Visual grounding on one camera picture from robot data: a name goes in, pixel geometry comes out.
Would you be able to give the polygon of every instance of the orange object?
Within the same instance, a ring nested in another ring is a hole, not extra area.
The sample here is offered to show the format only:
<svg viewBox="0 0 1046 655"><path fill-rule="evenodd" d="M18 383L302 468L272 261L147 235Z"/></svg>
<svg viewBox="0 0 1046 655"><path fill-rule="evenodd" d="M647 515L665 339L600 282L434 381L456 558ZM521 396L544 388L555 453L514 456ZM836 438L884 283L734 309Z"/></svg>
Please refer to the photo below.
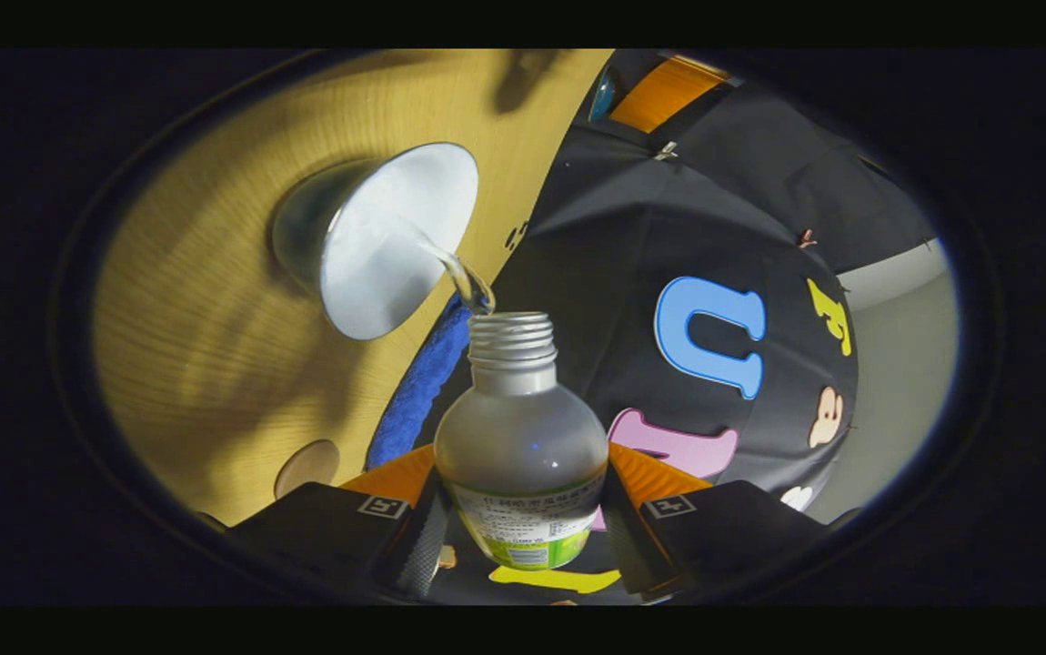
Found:
<svg viewBox="0 0 1046 655"><path fill-rule="evenodd" d="M673 58L646 74L608 117L647 134L729 77L702 63Z"/></svg>
<svg viewBox="0 0 1046 655"><path fill-rule="evenodd" d="M370 495L385 495L401 498L417 505L422 488L427 483L430 470L435 468L435 445L415 448L397 459L387 461L377 469L366 471L353 480L341 484L341 489Z"/></svg>
<svg viewBox="0 0 1046 655"><path fill-rule="evenodd" d="M644 455L643 452L614 443L608 444L608 461L619 476L628 499L637 512L644 502L667 495L706 490L712 485L700 477L689 476L681 469L663 464L655 456Z"/></svg>

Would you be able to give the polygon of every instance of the bottle neck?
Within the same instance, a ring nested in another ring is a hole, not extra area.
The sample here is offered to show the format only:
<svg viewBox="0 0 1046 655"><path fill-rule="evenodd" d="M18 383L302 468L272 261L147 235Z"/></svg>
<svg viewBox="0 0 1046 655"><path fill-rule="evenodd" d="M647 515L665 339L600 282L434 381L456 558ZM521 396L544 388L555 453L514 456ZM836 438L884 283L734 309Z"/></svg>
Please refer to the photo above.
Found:
<svg viewBox="0 0 1046 655"><path fill-rule="evenodd" d="M539 311L472 316L471 377L485 393L539 393L555 386L551 319Z"/></svg>

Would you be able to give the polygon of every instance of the plastic bottle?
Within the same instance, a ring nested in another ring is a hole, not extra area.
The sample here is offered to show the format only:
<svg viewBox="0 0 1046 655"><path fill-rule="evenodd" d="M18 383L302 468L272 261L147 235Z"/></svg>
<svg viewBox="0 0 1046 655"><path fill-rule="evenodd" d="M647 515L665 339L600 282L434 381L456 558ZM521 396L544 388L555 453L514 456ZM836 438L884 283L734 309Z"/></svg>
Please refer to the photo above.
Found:
<svg viewBox="0 0 1046 655"><path fill-rule="evenodd" d="M474 386L447 411L436 468L483 554L503 567L563 567L589 538L608 461L592 409L555 380L551 320L470 320Z"/></svg>

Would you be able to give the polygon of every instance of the wooden panel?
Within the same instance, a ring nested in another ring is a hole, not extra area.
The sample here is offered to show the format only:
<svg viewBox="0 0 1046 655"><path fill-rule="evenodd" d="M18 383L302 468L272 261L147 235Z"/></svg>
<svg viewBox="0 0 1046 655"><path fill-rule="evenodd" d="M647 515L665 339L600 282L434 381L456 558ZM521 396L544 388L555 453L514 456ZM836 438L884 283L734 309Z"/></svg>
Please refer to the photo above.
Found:
<svg viewBox="0 0 1046 655"><path fill-rule="evenodd" d="M668 120L729 74L685 58L673 58L646 74L608 116L645 134Z"/></svg>
<svg viewBox="0 0 1046 655"><path fill-rule="evenodd" d="M94 308L104 397L150 471L228 525L273 500L312 441L337 445L335 484L358 476L453 288L439 283L399 331L349 340L276 264L270 212L333 163L461 143L480 186L457 253L493 279L608 55L561 51L510 109L497 108L520 77L509 51L366 55L246 108L160 171L110 245Z"/></svg>

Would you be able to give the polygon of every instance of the blue letter u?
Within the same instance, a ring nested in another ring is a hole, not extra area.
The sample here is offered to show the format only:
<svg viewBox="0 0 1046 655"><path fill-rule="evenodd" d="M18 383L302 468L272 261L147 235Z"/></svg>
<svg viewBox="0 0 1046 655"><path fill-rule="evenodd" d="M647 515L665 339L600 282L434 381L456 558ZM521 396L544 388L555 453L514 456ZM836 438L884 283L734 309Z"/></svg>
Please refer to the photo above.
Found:
<svg viewBox="0 0 1046 655"><path fill-rule="evenodd" d="M761 388L761 356L752 352L745 359L735 359L698 347L688 338L688 322L693 314L741 324L751 339L759 341L765 336L761 297L753 291L738 294L700 277L678 277L660 291L653 319L657 346L674 368L702 380L737 387L745 400L755 398Z"/></svg>

